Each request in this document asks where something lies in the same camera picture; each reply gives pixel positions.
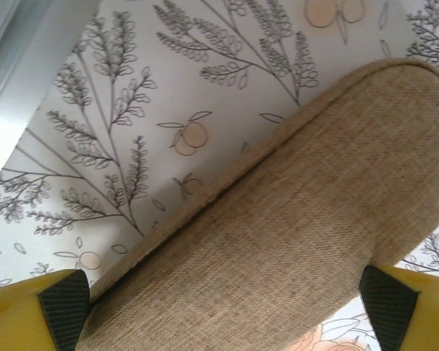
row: textured fabric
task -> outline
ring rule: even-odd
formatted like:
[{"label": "textured fabric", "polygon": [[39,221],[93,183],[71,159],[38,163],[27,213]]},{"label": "textured fabric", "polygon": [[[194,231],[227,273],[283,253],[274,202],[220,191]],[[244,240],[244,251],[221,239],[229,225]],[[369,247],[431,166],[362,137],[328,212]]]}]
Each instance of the textured fabric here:
[{"label": "textured fabric", "polygon": [[364,67],[227,176],[96,284],[79,350],[283,350],[341,307],[439,224],[439,76]]}]

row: yellow object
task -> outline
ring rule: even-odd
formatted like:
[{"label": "yellow object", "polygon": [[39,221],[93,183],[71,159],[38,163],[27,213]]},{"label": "yellow object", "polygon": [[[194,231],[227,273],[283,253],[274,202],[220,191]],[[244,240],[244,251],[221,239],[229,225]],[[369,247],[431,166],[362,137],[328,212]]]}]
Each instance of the yellow object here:
[{"label": "yellow object", "polygon": [[0,287],[0,351],[73,350],[89,313],[89,286],[64,270]]},{"label": "yellow object", "polygon": [[439,351],[439,277],[369,268],[360,290],[382,350]]}]

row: burlap fabric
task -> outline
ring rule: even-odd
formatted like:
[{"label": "burlap fabric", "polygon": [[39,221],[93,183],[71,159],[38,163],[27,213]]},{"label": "burlap fabric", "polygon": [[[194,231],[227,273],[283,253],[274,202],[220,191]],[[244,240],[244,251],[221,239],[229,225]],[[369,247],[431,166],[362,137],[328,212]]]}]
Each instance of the burlap fabric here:
[{"label": "burlap fabric", "polygon": [[78,349],[283,350],[356,295],[365,265],[395,263],[438,224],[439,74],[370,64],[97,282]]}]

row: black rubber pad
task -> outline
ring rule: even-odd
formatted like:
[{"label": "black rubber pad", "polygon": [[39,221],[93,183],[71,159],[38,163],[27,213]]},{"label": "black rubber pad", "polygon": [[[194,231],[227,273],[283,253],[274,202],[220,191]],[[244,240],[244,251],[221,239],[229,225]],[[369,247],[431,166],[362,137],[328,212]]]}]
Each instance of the black rubber pad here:
[{"label": "black rubber pad", "polygon": [[75,271],[37,296],[56,349],[75,350],[90,310],[85,273]]},{"label": "black rubber pad", "polygon": [[399,351],[419,292],[372,265],[364,269],[359,290],[380,348]]}]

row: wallpaper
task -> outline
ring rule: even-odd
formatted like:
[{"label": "wallpaper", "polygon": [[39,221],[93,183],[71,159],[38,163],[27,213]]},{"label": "wallpaper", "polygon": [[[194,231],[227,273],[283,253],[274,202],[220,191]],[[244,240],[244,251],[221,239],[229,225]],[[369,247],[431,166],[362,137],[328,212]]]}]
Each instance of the wallpaper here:
[{"label": "wallpaper", "polygon": [[[0,173],[0,286],[93,284],[337,79],[405,56],[439,67],[439,0],[103,1]],[[439,274],[439,229],[400,265]],[[300,342],[377,350],[357,300]]]}]

